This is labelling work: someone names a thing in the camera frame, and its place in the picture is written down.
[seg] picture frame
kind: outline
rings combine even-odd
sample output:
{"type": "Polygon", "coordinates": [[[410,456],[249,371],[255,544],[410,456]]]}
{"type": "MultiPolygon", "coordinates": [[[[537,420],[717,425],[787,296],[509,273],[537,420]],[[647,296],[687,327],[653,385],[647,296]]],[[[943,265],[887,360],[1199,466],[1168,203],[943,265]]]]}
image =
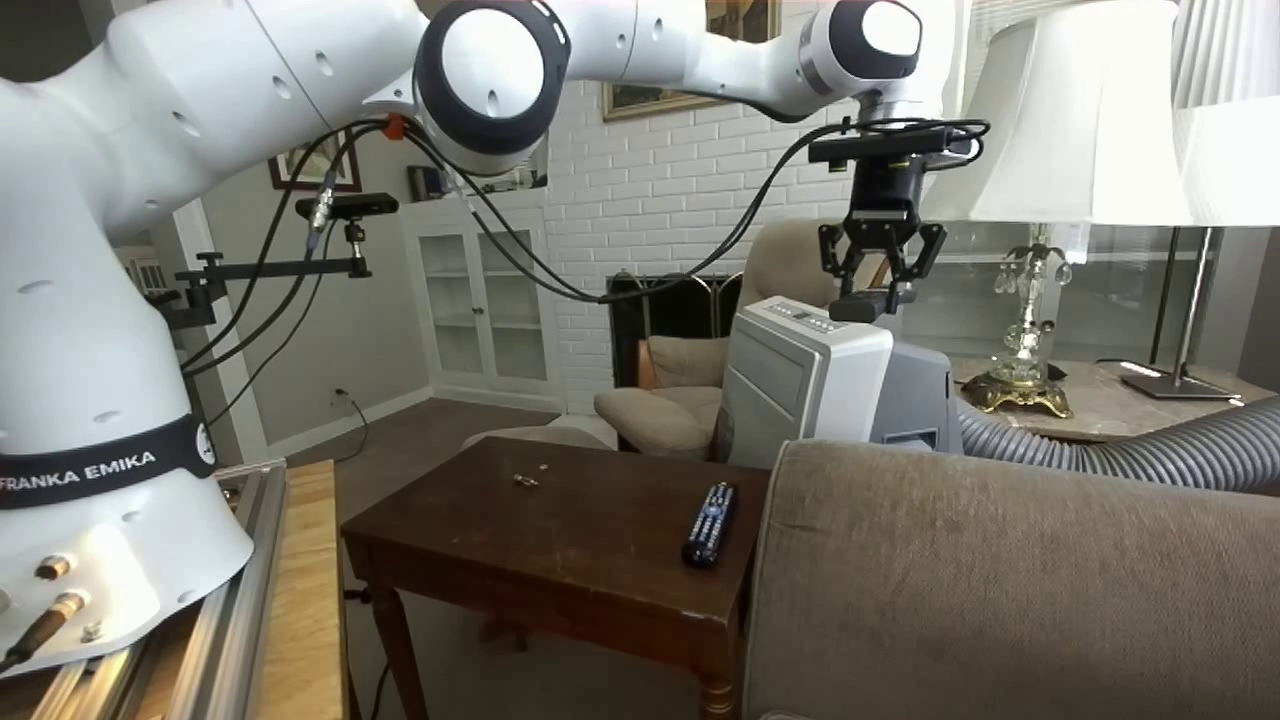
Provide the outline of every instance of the picture frame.
{"type": "MultiPolygon", "coordinates": [[[[343,142],[351,140],[351,131],[342,132],[324,141],[311,158],[307,159],[307,167],[298,176],[297,183],[293,186],[294,190],[320,190],[320,184],[324,182],[324,174],[329,169],[329,164],[333,163],[334,155],[338,154],[338,149],[343,142]]],[[[271,173],[271,187],[275,190],[287,190],[289,186],[289,178],[293,176],[293,169],[297,167],[294,163],[302,158],[310,142],[297,145],[285,150],[284,152],[276,155],[268,160],[266,165],[271,173]]],[[[335,192],[361,192],[364,186],[360,182],[360,161],[356,159],[355,145],[343,156],[342,163],[338,165],[338,182],[333,186],[335,192]]]]}
{"type": "MultiPolygon", "coordinates": [[[[707,31],[745,42],[765,42],[782,31],[783,0],[703,0],[707,4],[707,31]]],[[[672,113],[726,102],[687,92],[602,83],[604,122],[672,113]]]]}

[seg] white lampshade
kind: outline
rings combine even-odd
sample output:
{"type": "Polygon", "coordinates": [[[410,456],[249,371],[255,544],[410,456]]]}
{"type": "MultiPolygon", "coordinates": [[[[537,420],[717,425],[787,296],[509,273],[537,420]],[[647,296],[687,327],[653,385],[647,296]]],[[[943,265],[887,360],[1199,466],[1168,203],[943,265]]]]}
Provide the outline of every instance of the white lampshade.
{"type": "Polygon", "coordinates": [[[1280,0],[1183,0],[1174,106],[1193,224],[1280,225],[1280,0]]]}
{"type": "Polygon", "coordinates": [[[964,114],[991,122],[986,152],[938,173],[922,218],[1190,223],[1170,104],[1176,14],[1164,0],[1102,0],[997,33],[964,114]]]}

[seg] marble tabletop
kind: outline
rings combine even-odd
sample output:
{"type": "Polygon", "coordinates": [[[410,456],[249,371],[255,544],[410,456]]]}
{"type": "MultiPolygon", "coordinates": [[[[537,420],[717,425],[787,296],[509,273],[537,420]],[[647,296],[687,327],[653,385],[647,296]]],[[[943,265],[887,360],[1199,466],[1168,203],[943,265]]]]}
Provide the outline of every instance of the marble tabletop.
{"type": "MultiPolygon", "coordinates": [[[[1066,391],[1074,418],[1061,419],[1044,407],[1002,405],[996,414],[1046,437],[1105,442],[1158,430],[1230,407],[1220,400],[1155,400],[1120,382],[1128,370],[1114,363],[1052,361],[1066,373],[1059,384],[1066,391]]],[[[952,357],[951,377],[968,380],[991,368],[984,357],[952,357]]],[[[1207,368],[1192,368],[1192,375],[1240,395],[1244,402],[1270,397],[1270,391],[1235,375],[1207,368]]]]}

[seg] white brick wall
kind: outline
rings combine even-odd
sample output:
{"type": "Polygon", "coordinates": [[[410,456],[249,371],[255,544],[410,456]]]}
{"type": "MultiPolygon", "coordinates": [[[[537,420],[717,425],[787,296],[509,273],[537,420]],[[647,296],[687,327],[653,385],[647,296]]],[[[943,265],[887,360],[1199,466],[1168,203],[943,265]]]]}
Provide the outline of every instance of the white brick wall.
{"type": "MultiPolygon", "coordinates": [[[[803,23],[813,6],[785,3],[783,28],[803,23]]],[[[550,265],[595,292],[621,269],[660,274],[694,266],[733,228],[801,132],[856,113],[841,102],[787,126],[727,104],[605,126],[600,108],[599,83],[564,88],[549,138],[547,208],[550,265]]],[[[831,176],[799,154],[778,174],[753,231],[708,272],[740,272],[764,222],[842,215],[849,186],[847,173],[831,176]]],[[[562,300],[556,315],[568,409],[591,413],[595,393],[613,387],[608,310],[562,300]]]]}

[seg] air conditioner hose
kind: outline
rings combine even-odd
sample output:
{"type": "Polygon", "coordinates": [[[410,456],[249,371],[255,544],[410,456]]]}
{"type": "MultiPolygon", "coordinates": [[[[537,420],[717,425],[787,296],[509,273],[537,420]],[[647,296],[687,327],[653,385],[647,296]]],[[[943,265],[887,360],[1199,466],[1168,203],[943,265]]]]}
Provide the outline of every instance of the air conditioner hose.
{"type": "Polygon", "coordinates": [[[1280,397],[1100,445],[1059,442],[964,400],[957,406],[972,457],[1233,492],[1280,480],[1280,397]]]}

